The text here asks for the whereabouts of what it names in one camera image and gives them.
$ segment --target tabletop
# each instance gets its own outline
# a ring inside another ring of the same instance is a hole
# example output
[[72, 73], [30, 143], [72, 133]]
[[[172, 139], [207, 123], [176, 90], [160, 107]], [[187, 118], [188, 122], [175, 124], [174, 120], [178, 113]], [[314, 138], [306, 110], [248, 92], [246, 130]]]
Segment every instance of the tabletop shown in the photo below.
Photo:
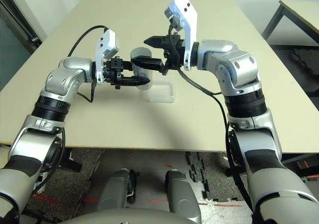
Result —
[[280, 0], [279, 3], [319, 34], [319, 2]]
[[[0, 142], [13, 142], [47, 75], [85, 30], [94, 25], [111, 28], [120, 41], [117, 55], [129, 60], [131, 50], [146, 46], [146, 38], [167, 34], [169, 21], [163, 11], [170, 1], [80, 1], [1, 91]], [[197, 40], [230, 40], [257, 60], [283, 151], [319, 152], [319, 112], [235, 2], [190, 1], [198, 13]], [[95, 43], [102, 33], [98, 29], [86, 36], [73, 55], [94, 59]], [[162, 50], [150, 49], [153, 57], [163, 59]], [[217, 79], [209, 72], [193, 68], [187, 74], [207, 89], [219, 91]], [[225, 151], [225, 129], [217, 103], [176, 71], [169, 71], [167, 77], [153, 72], [153, 78], [173, 84], [173, 104], [149, 103], [147, 91], [136, 87], [115, 90], [103, 84], [96, 88], [92, 104], [79, 96], [72, 103], [66, 117], [66, 146]], [[79, 91], [89, 96], [90, 84], [82, 84]], [[223, 97], [218, 98], [224, 104]]]

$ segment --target gray carpet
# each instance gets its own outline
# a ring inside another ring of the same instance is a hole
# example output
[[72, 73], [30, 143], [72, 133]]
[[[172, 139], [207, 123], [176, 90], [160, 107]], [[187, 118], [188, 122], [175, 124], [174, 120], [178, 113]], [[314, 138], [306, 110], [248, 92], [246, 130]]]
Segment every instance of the gray carpet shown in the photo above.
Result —
[[311, 76], [319, 78], [319, 50], [294, 49], [290, 55], [292, 61], [303, 67]]
[[[233, 178], [225, 174], [229, 165], [224, 157], [224, 153], [187, 152], [191, 167], [189, 174], [193, 181], [203, 183], [204, 198], [218, 202], [227, 202], [227, 199], [242, 201]], [[247, 175], [243, 174], [241, 178], [247, 189]]]
[[81, 172], [58, 169], [45, 186], [45, 191], [32, 197], [26, 208], [39, 210], [49, 219], [68, 220], [75, 216], [83, 194], [87, 191], [89, 178], [95, 170], [102, 149], [75, 148], [72, 149], [74, 161], [82, 163]]
[[137, 179], [137, 198], [134, 205], [128, 207], [150, 208], [168, 211], [167, 196], [164, 189], [165, 174], [171, 169], [177, 169], [186, 174], [197, 199], [227, 201], [227, 198], [242, 200], [233, 178], [226, 177], [228, 163], [219, 153], [199, 153], [205, 163], [204, 175], [210, 192], [205, 192], [201, 179], [193, 182], [187, 163], [186, 152], [181, 151], [150, 151], [150, 150], [119, 150], [107, 149], [101, 155], [96, 172], [91, 178], [91, 188], [83, 199], [80, 215], [94, 212], [98, 198], [108, 177], [121, 168], [134, 169], [139, 173]]

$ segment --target red tape line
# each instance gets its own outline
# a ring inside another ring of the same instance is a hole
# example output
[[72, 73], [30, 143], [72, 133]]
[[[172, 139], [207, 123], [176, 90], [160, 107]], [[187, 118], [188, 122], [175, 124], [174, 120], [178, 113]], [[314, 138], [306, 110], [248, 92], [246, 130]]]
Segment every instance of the red tape line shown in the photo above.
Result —
[[34, 194], [33, 197], [40, 199], [40, 200], [43, 200], [43, 201], [46, 201], [46, 202], [56, 204], [56, 200], [51, 199], [51, 198], [47, 198], [47, 197], [39, 195], [39, 194]]

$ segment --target beige table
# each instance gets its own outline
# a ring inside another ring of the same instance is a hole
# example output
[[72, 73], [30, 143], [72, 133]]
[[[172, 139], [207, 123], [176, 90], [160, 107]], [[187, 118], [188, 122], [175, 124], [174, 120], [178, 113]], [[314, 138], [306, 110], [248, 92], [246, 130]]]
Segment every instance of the beige table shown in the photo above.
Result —
[[[152, 35], [166, 35], [163, 11], [171, 0], [82, 0], [27, 60], [0, 93], [0, 141], [14, 140], [31, 113], [49, 72], [57, 67], [77, 38], [89, 27], [103, 24], [120, 40], [120, 55], [129, 60], [132, 49]], [[284, 152], [319, 152], [319, 112], [279, 58], [233, 0], [191, 0], [198, 12], [197, 39], [226, 39], [251, 52], [259, 63], [266, 103], [271, 108]], [[101, 30], [92, 32], [74, 55], [94, 59]], [[163, 59], [162, 50], [152, 49]], [[193, 69], [192, 79], [219, 91], [217, 79]], [[164, 79], [154, 73], [155, 79]], [[141, 148], [224, 151], [224, 127], [217, 103], [191, 87], [174, 71], [174, 104], [150, 104], [135, 87], [96, 88], [93, 104], [81, 97], [66, 119], [69, 147]], [[90, 85], [80, 92], [89, 95]]]
[[319, 43], [319, 2], [280, 0], [280, 5], [262, 36], [267, 40], [283, 16]]

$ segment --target floor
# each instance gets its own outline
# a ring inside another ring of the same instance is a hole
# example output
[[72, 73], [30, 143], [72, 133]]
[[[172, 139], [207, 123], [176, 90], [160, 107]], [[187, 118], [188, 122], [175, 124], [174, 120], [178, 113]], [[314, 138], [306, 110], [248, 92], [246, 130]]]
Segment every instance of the floor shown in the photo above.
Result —
[[[274, 51], [305, 92], [319, 89], [319, 80], [309, 76], [303, 68], [291, 61], [290, 53], [292, 49], [274, 49]], [[311, 97], [310, 100], [319, 110], [319, 98]]]
[[[177, 169], [186, 174], [194, 190], [201, 209], [203, 224], [250, 224], [251, 212], [245, 202], [231, 200], [215, 202], [203, 198], [204, 186], [201, 182], [195, 183], [191, 180], [190, 166], [185, 155], [185, 152], [180, 151], [105, 150], [101, 155], [98, 168], [92, 175], [91, 188], [84, 197], [84, 206], [79, 215], [95, 211], [106, 179], [120, 168], [134, 169], [139, 173], [136, 203], [127, 205], [128, 207], [169, 211], [164, 178], [167, 171]], [[232, 178], [223, 176], [224, 179], [228, 179], [228, 182], [233, 185]], [[223, 180], [216, 178], [216, 183], [225, 185]]]

